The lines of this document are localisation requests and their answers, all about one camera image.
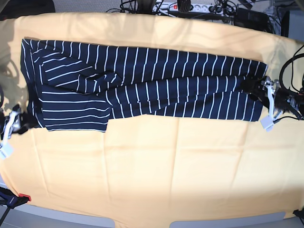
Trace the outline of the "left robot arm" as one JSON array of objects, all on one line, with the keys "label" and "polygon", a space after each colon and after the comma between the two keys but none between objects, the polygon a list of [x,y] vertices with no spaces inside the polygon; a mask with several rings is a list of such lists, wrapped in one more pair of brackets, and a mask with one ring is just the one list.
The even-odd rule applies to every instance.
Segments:
[{"label": "left robot arm", "polygon": [[[269,121],[270,124],[276,124],[285,117],[281,114],[289,113],[292,116],[286,116],[294,120],[302,121],[304,119],[304,86],[296,88],[294,86],[295,61],[304,57],[301,52],[304,49],[301,46],[294,55],[287,60],[280,72],[279,78],[271,80],[264,76],[261,79],[245,79],[240,84],[240,88],[246,93],[259,100],[264,107],[268,109],[268,116],[262,122]],[[284,85],[283,76],[287,67],[291,67],[290,86]]]}]

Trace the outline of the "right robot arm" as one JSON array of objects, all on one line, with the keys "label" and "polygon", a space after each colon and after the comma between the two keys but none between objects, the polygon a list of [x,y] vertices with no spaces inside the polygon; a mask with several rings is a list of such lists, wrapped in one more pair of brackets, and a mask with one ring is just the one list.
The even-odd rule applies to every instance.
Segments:
[{"label": "right robot arm", "polygon": [[28,101],[30,110],[22,111],[19,104],[13,106],[9,115],[5,116],[2,109],[4,104],[4,92],[0,87],[0,139],[1,147],[8,144],[8,140],[12,134],[24,134],[29,129],[39,127],[38,120],[36,119],[34,109],[35,106],[31,103],[31,99]]}]

